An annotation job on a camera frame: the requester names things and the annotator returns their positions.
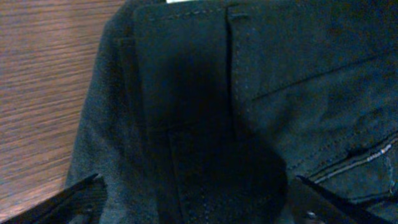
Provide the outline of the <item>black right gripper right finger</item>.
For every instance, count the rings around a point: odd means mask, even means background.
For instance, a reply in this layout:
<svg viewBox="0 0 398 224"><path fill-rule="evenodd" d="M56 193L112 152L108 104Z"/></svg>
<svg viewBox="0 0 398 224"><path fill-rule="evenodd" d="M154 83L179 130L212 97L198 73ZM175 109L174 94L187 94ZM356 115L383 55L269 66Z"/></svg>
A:
<svg viewBox="0 0 398 224"><path fill-rule="evenodd" d="M302 176L291 181L287 202L299 224L390 224Z"/></svg>

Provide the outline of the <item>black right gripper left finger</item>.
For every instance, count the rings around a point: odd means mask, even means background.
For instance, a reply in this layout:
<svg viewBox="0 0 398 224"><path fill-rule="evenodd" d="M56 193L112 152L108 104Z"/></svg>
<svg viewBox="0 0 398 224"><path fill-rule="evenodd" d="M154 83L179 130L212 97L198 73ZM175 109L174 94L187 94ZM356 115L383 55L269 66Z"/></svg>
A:
<svg viewBox="0 0 398 224"><path fill-rule="evenodd" d="M103 176L93 174L1 224L98 224L107 197Z"/></svg>

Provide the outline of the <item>black trousers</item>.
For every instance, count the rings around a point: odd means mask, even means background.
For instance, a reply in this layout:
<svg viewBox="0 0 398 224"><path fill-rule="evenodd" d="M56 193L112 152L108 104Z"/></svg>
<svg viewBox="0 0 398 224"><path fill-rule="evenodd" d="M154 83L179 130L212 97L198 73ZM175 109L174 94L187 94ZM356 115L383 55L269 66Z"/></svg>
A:
<svg viewBox="0 0 398 224"><path fill-rule="evenodd" d="M287 223L303 176L397 222L396 1L127 1L66 180L101 223Z"/></svg>

